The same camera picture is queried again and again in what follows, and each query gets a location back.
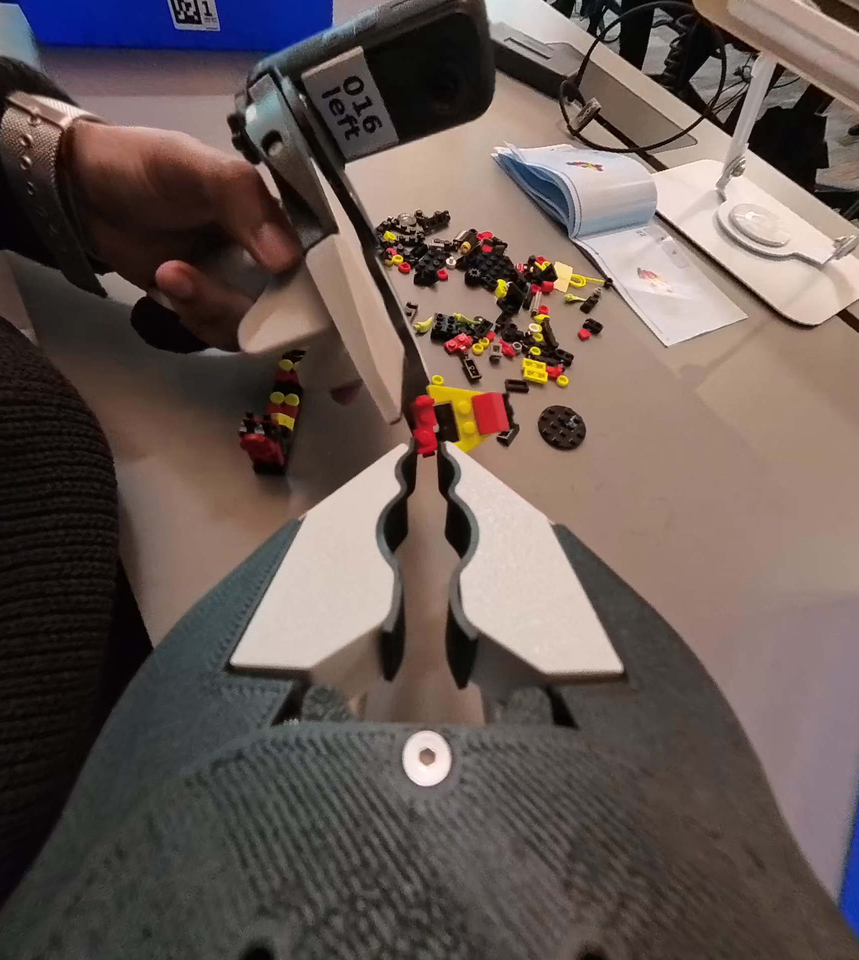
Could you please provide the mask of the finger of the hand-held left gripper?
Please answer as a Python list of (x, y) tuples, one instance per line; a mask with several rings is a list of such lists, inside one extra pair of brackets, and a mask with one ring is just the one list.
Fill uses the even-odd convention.
[(430, 385), (431, 376), (428, 373), (415, 334), (411, 329), (411, 324), (406, 317), (403, 303), (388, 279), (386, 269), (382, 266), (382, 259), (379, 256), (380, 249), (373, 225), (353, 186), (349, 187), (349, 218), (367, 269), (375, 282), (395, 336), (402, 346), (401, 394), (403, 396), (422, 396)]
[(403, 414), (405, 351), (378, 284), (385, 276), (337, 194), (324, 197), (336, 231), (308, 251), (305, 265), (356, 373), (392, 425)]

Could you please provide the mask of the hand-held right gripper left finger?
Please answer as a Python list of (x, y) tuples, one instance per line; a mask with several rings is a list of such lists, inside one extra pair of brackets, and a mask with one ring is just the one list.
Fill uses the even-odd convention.
[(238, 674), (308, 686), (395, 679), (405, 652), (397, 551), (409, 533), (412, 447), (399, 444), (308, 510), (233, 650)]

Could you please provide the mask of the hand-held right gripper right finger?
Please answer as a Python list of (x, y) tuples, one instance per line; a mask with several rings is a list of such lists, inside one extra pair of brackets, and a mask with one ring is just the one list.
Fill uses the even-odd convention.
[(456, 445), (437, 461), (445, 537), (446, 656), (461, 689), (587, 685), (625, 673), (562, 528)]

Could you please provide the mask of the yellow wing lego assembly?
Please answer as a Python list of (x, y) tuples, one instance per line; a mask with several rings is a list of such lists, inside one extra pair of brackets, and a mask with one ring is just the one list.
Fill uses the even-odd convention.
[(445, 443), (471, 452), (516, 424), (508, 395), (431, 384), (408, 407), (415, 450), (432, 457)]

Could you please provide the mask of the pile of loose lego pieces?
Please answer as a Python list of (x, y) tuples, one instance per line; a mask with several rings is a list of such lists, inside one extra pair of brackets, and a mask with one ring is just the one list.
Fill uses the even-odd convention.
[(431, 290), (461, 281), (470, 292), (490, 299), (487, 312), (434, 311), (421, 317), (415, 301), (404, 306), (411, 330), (460, 363), (471, 352), (483, 373), (519, 364), (519, 376), (532, 385), (553, 383), (564, 389), (575, 363), (552, 323), (554, 306), (578, 307), (579, 342), (599, 337), (604, 326), (593, 313), (614, 282), (602, 270), (579, 273), (571, 266), (532, 254), (523, 260), (509, 255), (508, 243), (488, 230), (467, 228), (445, 235), (448, 210), (423, 210), (389, 216), (374, 227), (383, 267), (408, 276), (415, 287)]

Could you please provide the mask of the striped black red lego assembly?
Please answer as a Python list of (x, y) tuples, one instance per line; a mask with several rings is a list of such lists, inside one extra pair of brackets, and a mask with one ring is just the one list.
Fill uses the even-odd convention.
[(300, 365), (304, 349), (282, 354), (277, 362), (268, 401), (261, 414), (246, 412), (238, 428), (239, 446), (258, 475), (285, 476), (292, 460), (304, 388)]

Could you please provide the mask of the round black lego plate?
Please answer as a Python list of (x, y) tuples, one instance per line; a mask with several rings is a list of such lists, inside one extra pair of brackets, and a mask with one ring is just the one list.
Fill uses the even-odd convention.
[(538, 416), (537, 429), (541, 439), (558, 451), (577, 450), (587, 437), (587, 425), (583, 416), (564, 405), (545, 407)]

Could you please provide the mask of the lego instruction booklet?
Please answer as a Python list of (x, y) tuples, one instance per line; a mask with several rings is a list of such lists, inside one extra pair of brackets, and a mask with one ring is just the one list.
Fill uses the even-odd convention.
[(748, 317), (659, 224), (655, 179), (636, 158), (565, 144), (505, 144), (492, 158), (614, 282), (665, 347)]

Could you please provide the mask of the person's left hand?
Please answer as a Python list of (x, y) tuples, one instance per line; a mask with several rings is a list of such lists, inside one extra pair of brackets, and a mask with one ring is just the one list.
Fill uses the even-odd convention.
[(65, 170), (96, 258), (157, 292), (209, 347), (239, 349), (253, 299), (196, 265), (203, 247), (238, 246), (271, 274), (302, 259), (279, 203), (244, 159), (182, 132), (77, 121)]

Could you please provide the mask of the blue bin with tag sticker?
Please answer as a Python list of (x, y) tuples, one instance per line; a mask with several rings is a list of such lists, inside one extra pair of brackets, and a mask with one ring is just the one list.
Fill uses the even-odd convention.
[(274, 53), (328, 30), (332, 1), (15, 1), (45, 46)]

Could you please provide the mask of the grey wrist watch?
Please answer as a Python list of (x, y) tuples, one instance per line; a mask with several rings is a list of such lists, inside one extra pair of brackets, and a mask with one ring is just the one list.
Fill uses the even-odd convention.
[(0, 159), (22, 211), (55, 267), (75, 287), (105, 299), (62, 173), (63, 148), (81, 123), (102, 120), (72, 103), (13, 91), (0, 120)]

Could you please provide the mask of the white lamp base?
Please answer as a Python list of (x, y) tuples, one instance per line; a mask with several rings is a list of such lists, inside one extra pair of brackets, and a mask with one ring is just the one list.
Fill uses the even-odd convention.
[(776, 313), (817, 327), (859, 300), (859, 232), (831, 239), (746, 173), (751, 129), (776, 66), (859, 111), (859, 1), (696, 1), (758, 51), (723, 161), (655, 174), (657, 213)]

